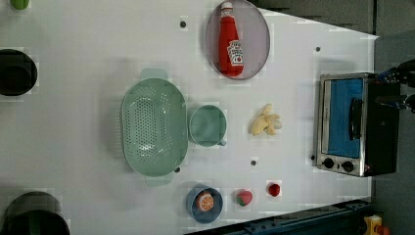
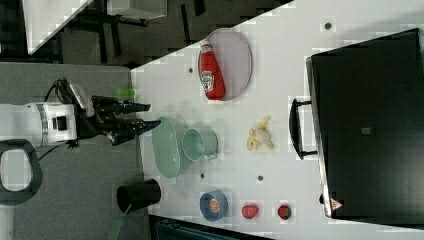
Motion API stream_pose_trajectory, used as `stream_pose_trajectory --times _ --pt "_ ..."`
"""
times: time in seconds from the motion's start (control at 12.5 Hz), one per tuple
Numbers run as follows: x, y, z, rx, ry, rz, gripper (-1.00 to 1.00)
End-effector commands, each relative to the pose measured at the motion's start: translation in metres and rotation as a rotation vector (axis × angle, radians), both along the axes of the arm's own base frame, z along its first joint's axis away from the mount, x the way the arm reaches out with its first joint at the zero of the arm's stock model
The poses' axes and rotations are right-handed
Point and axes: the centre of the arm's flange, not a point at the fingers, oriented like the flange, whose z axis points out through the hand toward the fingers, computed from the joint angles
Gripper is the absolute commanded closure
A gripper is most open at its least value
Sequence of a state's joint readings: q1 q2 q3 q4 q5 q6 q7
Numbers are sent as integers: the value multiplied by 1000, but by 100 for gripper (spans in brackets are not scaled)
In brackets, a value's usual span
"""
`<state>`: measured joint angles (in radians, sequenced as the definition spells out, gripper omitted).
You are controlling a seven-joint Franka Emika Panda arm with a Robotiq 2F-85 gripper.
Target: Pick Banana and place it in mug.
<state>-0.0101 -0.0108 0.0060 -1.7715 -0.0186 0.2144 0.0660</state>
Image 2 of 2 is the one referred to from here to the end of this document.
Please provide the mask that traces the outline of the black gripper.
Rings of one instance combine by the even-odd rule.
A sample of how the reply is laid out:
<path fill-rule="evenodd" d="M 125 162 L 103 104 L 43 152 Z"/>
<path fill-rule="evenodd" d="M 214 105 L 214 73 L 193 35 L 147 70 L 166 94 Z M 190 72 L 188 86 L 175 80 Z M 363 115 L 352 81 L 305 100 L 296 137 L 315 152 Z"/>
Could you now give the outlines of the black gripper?
<path fill-rule="evenodd" d="M 118 136 L 129 138 L 142 135 L 158 127 L 161 121 L 125 119 L 119 124 L 116 115 L 118 112 L 128 114 L 148 111 L 150 107 L 150 104 L 120 103 L 114 97 L 91 96 L 86 108 L 79 107 L 76 114 L 77 139 L 84 140 L 103 135 L 113 146 L 116 146 L 120 143 Z"/>

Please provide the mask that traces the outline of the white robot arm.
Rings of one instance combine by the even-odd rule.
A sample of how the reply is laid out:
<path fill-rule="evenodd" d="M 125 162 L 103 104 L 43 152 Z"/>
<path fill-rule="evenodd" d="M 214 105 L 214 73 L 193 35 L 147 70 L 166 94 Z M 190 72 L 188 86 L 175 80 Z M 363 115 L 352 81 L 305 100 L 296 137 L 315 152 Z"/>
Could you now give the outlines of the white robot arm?
<path fill-rule="evenodd" d="M 28 103 L 1 106 L 1 139 L 25 139 L 34 147 L 67 144 L 103 135 L 120 145 L 153 130 L 159 120 L 126 119 L 129 113 L 147 111 L 148 104 L 120 101 L 114 97 L 93 96 L 86 106 L 75 102 Z"/>

